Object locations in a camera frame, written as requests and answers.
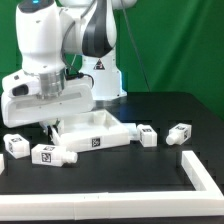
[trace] white box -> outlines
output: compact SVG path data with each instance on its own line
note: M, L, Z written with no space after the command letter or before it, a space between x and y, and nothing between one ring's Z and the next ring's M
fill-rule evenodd
M139 141L144 147L157 146L157 134L150 125L138 125L137 133Z
M129 130L106 110L63 118L52 141L68 151L84 152L130 144Z

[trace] white tray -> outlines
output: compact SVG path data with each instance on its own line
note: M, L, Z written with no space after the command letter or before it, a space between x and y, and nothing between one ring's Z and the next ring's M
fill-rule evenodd
M52 129L55 145L67 151L84 152L130 144L128 129L106 110L63 118L57 131Z

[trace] warning label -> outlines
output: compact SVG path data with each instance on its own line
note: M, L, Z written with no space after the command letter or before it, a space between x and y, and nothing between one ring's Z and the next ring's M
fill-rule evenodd
M105 70L105 67L100 59L96 63L94 70Z

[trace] cable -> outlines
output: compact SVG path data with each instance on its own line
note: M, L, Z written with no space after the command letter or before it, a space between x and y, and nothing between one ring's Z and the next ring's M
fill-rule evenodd
M121 6L122 6L122 10L123 10L123 14L124 14L124 18L125 18L125 22L126 22L126 26L127 26L127 29L128 29L128 34L129 34L129 37L130 37L130 40L131 40L131 43L132 43L132 46L135 50L135 54L138 58L138 62L140 64L140 67L141 67L141 71L142 71L142 75L144 77L144 80L145 80L145 83L147 85L147 88L148 88L148 91L150 92L150 86L149 86L149 83L148 83L148 79L147 79L147 74L146 74L146 71L145 71L145 68L144 68L144 65L143 65L143 62L142 62L142 59L141 59L141 56L139 54L139 50L138 50L138 47L135 43L135 39L133 37L133 33L131 31L131 27L130 27L130 23L129 23L129 19L128 19L128 16L127 16L127 13L126 13L126 10L125 10L125 7L124 7L124 3L123 3L123 0L120 0L121 1Z

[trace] small white block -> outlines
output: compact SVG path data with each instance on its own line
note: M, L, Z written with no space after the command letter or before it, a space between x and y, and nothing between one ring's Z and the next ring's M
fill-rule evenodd
M166 138L168 145L182 145L191 137L192 126L188 124L178 124L169 130L169 135Z
M0 154L0 175L4 169L5 169L4 157L3 157L3 154Z
M152 129L150 125L138 125L137 133L139 141L144 147L157 146L157 133Z
M30 144L21 135L7 134L3 139L6 151L8 151L15 159L30 155Z

